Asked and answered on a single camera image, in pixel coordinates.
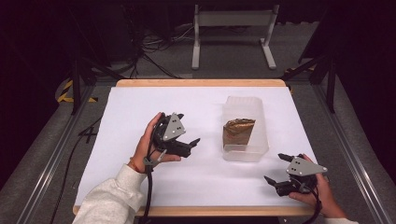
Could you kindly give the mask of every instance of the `human hand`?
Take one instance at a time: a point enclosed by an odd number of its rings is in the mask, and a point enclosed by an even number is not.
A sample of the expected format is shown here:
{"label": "human hand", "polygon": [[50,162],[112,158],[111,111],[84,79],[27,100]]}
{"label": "human hand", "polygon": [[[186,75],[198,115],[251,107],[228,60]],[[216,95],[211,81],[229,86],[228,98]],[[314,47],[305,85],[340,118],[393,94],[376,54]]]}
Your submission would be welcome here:
{"label": "human hand", "polygon": [[[143,163],[143,159],[148,154],[149,149],[149,141],[151,138],[151,134],[154,130],[155,125],[158,123],[162,113],[158,113],[149,123],[145,130],[143,136],[140,137],[140,141],[137,144],[136,151],[134,152],[134,156],[130,159],[128,166],[132,169],[136,170],[138,173],[145,173],[145,164]],[[150,158],[152,161],[156,161],[160,155],[162,154],[160,151],[156,150],[154,146],[151,146],[150,153],[152,152]],[[165,154],[161,159],[161,162],[166,161],[180,161],[181,158],[178,155],[168,155]]]}
{"label": "human hand", "polygon": [[[304,155],[304,159],[311,161],[306,155]],[[347,217],[342,208],[335,201],[332,196],[332,189],[330,188],[329,182],[324,178],[323,174],[316,174],[318,184],[318,196],[321,201],[322,209],[321,214],[325,217]],[[307,203],[313,207],[315,207],[317,200],[312,193],[302,194],[298,192],[292,192],[289,194],[289,197]]]}

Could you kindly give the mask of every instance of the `white sleeve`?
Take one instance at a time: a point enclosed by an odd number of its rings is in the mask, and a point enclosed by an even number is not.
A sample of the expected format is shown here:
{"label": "white sleeve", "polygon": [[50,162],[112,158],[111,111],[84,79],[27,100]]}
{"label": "white sleeve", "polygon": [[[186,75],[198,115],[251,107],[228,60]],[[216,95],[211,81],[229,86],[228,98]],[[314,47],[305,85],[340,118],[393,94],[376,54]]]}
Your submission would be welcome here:
{"label": "white sleeve", "polygon": [[133,223],[144,199],[140,185],[145,177],[123,164],[115,179],[106,180],[85,197],[73,223]]}
{"label": "white sleeve", "polygon": [[325,224],[359,224],[359,222],[350,221],[347,218],[324,218]]}

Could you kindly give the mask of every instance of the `aluminum rail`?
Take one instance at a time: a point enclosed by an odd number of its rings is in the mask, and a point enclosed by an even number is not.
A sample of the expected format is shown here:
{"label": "aluminum rail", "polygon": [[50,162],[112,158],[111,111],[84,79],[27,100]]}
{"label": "aluminum rail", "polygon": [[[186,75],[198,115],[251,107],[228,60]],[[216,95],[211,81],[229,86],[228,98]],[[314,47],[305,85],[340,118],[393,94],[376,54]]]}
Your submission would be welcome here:
{"label": "aluminum rail", "polygon": [[367,205],[373,214],[375,222],[392,224],[393,222],[385,210],[384,204],[382,204],[380,198],[378,197],[378,193],[376,192],[370,177],[367,175],[363,165],[361,164],[361,160],[359,159],[353,147],[347,141],[346,134],[344,133],[340,121],[338,120],[337,116],[331,113],[327,107],[324,90],[319,85],[313,85],[312,87],[320,101],[321,106],[326,112],[326,115],[331,122],[338,139],[340,140],[342,145],[342,153],[344,154],[349,169],[355,177],[364,200],[367,202]]}
{"label": "aluminum rail", "polygon": [[55,149],[53,150],[53,153],[51,157],[49,158],[49,161],[44,168],[43,172],[41,173],[40,177],[38,178],[37,183],[35,184],[35,189],[33,190],[28,202],[24,206],[21,215],[17,221],[18,224],[25,224],[25,223],[30,223],[33,216],[35,215],[35,212],[40,205],[44,194],[47,191],[48,186],[50,185],[50,181],[53,178],[53,175],[56,172],[56,169],[58,168],[58,165],[63,157],[64,152],[66,151],[66,144],[67,141],[70,138],[70,134],[73,132],[78,119],[81,116],[81,113],[84,109],[85,104],[87,104],[92,91],[94,87],[93,86],[86,86],[84,89],[84,92],[82,93],[81,96],[81,101],[82,104],[79,107],[78,111],[76,111],[76,114],[74,116],[71,116],[69,121],[67,121],[67,124],[64,128],[64,132],[62,133],[62,136],[56,145]]}

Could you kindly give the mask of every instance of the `brown paper bag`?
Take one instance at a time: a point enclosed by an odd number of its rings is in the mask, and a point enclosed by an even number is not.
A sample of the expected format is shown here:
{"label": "brown paper bag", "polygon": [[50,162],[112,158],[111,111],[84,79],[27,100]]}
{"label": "brown paper bag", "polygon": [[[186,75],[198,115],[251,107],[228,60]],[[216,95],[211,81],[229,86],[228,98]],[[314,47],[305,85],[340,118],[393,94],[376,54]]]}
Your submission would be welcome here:
{"label": "brown paper bag", "polygon": [[247,145],[255,119],[233,119],[223,126],[223,146]]}

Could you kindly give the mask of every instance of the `metal frame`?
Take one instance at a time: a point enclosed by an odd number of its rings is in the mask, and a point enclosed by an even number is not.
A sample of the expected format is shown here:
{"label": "metal frame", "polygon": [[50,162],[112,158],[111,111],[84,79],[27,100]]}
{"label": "metal frame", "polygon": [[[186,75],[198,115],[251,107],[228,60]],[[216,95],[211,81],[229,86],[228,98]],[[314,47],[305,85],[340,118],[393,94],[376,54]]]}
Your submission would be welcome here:
{"label": "metal frame", "polygon": [[41,173],[40,177],[38,178],[37,183],[35,184],[35,189],[33,190],[28,202],[23,208],[23,211],[20,214],[20,217],[18,218],[17,223],[30,223],[33,216],[35,215],[35,212],[40,205],[44,194],[47,191],[48,186],[50,185],[50,182],[56,172],[56,169],[58,168],[59,163],[62,160],[63,154],[66,151],[66,143],[70,138],[70,134],[74,131],[74,128],[78,122],[79,117],[81,116],[81,113],[84,109],[85,104],[87,104],[92,91],[94,89],[94,86],[86,86],[84,89],[83,95],[82,95],[82,104],[76,111],[75,115],[72,115],[67,121],[66,127],[64,129],[64,132],[62,133],[62,136],[56,145],[55,149],[53,150],[53,153],[51,157],[49,158],[49,161],[44,168],[43,172]]}
{"label": "metal frame", "polygon": [[312,87],[320,101],[320,104],[323,107],[323,110],[326,112],[326,115],[335,133],[337,134],[338,139],[340,140],[342,145],[342,153],[346,159],[350,171],[355,177],[364,200],[367,202],[367,205],[373,214],[375,223],[393,223],[387,211],[385,210],[384,204],[382,204],[381,200],[379,199],[378,193],[376,192],[370,177],[367,175],[363,165],[361,164],[361,160],[359,159],[353,147],[347,141],[346,134],[343,131],[340,121],[338,120],[337,116],[327,107],[324,90],[319,85],[313,85]]}
{"label": "metal frame", "polygon": [[199,37],[200,26],[267,26],[265,38],[260,39],[262,50],[270,69],[276,69],[274,57],[271,53],[269,43],[274,30],[279,5],[272,10],[262,11],[200,11],[195,5],[194,13],[194,47],[192,51],[191,68],[199,68],[199,57],[201,51],[201,40]]}

